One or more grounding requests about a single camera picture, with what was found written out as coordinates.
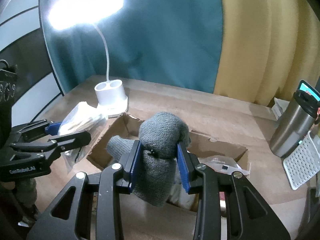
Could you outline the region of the yellow curtain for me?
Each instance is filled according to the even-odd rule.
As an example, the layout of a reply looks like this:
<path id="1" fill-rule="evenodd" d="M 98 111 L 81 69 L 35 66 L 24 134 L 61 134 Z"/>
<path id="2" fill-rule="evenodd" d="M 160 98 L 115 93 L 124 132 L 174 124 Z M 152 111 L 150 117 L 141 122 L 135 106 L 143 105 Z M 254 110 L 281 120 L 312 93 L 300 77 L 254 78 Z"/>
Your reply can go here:
<path id="1" fill-rule="evenodd" d="M 222 0 L 214 93 L 267 106 L 319 79 L 319 20 L 307 0 Z"/>

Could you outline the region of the white perforated plastic basket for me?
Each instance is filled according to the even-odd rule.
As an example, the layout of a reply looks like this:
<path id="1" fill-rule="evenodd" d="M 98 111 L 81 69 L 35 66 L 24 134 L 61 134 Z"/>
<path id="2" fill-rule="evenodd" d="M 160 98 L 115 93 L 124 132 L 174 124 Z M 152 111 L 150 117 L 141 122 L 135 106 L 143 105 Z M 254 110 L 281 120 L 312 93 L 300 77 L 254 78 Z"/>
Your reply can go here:
<path id="1" fill-rule="evenodd" d="M 297 148 L 283 160 L 291 189 L 297 190 L 319 172 L 319 136 L 309 131 Z"/>

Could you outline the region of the grey knit sock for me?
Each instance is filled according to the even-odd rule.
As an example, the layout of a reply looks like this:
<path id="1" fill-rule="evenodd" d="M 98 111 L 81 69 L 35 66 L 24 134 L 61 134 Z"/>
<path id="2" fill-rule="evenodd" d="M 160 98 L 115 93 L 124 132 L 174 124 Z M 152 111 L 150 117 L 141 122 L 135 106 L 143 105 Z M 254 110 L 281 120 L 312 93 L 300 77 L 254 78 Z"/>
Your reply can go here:
<path id="1" fill-rule="evenodd" d="M 178 116 L 159 112 L 141 124 L 138 137 L 143 154 L 133 192 L 147 203 L 162 207 L 175 180 L 177 144 L 191 144 L 189 128 Z"/>

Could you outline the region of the clear snack zip bag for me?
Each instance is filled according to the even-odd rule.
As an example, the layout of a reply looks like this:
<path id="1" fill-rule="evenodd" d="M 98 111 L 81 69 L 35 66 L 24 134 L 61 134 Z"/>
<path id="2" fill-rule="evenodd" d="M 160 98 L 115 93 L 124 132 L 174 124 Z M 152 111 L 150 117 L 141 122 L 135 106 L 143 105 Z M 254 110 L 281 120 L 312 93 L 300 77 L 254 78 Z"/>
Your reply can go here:
<path id="1" fill-rule="evenodd" d="M 198 160 L 200 163 L 206 164 L 216 172 L 231 175 L 233 172 L 238 171 L 244 176 L 248 176 L 250 174 L 248 170 L 242 169 L 240 165 L 237 164 L 237 162 L 231 157 L 212 155 L 205 158 L 198 157 Z"/>

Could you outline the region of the cotton swab bag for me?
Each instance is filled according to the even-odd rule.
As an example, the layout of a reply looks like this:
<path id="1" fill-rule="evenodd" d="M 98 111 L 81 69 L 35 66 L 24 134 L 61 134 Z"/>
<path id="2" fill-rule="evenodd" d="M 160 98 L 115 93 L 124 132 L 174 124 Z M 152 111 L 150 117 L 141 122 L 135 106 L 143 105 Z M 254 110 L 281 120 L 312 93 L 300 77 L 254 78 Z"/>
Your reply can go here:
<path id="1" fill-rule="evenodd" d="M 86 101 L 79 102 L 64 118 L 57 135 L 68 135 L 81 131 L 87 131 L 91 135 L 91 141 L 88 145 L 61 154 L 67 173 L 70 173 L 73 166 L 88 154 L 89 148 L 97 140 L 107 120 L 107 115 L 99 107 L 92 107 Z"/>

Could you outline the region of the stainless steel tumbler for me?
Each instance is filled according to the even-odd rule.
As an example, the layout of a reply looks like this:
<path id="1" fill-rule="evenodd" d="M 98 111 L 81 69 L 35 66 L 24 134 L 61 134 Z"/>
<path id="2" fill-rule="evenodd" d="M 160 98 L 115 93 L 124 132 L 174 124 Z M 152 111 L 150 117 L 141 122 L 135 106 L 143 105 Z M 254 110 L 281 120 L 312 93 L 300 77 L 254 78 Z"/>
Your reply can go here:
<path id="1" fill-rule="evenodd" d="M 294 92 L 269 143 L 272 153 L 280 158 L 289 155 L 303 140 L 317 119 L 318 101 L 303 90 Z"/>

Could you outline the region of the white desk lamp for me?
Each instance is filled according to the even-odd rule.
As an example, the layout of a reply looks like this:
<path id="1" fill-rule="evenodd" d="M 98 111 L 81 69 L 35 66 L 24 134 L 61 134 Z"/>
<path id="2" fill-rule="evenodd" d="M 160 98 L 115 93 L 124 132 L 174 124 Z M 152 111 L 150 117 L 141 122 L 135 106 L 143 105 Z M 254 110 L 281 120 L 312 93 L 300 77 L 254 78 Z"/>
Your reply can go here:
<path id="1" fill-rule="evenodd" d="M 122 82 L 111 79 L 110 56 L 103 24 L 124 6 L 124 0 L 39 0 L 41 27 L 48 55 L 62 89 L 67 92 L 101 71 L 95 85 L 98 108 L 109 118 L 127 111 Z"/>

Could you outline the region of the brown cardboard box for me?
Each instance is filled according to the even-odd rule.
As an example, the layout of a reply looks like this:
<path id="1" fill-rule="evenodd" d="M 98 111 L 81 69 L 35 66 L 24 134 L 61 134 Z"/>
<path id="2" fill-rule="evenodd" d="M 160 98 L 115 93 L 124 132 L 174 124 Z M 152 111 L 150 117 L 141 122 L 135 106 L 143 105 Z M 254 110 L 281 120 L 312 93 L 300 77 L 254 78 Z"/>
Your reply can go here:
<path id="1" fill-rule="evenodd" d="M 143 154 L 133 192 L 155 207 L 162 207 L 170 201 L 190 209 L 194 203 L 194 197 L 183 190 L 178 174 L 179 141 L 200 158 L 221 155 L 238 161 L 246 151 L 240 145 L 212 141 L 208 136 L 190 131 L 178 116 L 159 112 L 145 121 L 122 114 L 98 140 L 88 159 L 103 169 L 111 161 L 120 161 L 123 154 L 130 152 L 135 140 L 140 140 Z"/>

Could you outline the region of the teal curtain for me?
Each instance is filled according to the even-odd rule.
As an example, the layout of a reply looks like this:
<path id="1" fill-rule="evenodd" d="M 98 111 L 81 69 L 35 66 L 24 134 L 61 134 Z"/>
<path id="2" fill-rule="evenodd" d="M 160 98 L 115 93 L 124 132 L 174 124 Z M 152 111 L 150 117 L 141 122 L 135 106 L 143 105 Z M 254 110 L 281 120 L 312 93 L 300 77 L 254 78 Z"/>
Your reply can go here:
<path id="1" fill-rule="evenodd" d="M 212 93 L 223 39 L 222 0 L 124 0 L 103 24 L 109 77 Z"/>

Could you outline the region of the smartphone with lit screen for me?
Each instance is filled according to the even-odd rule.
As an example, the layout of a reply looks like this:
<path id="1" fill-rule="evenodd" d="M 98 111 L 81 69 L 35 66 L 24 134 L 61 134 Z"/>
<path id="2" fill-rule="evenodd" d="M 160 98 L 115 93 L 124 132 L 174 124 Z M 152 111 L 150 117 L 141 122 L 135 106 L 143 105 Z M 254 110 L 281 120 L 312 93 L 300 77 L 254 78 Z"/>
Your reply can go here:
<path id="1" fill-rule="evenodd" d="M 298 90 L 302 90 L 311 96 L 313 96 L 317 101 L 320 101 L 320 93 L 313 88 L 309 83 L 307 83 L 305 80 L 301 80 L 298 85 Z"/>

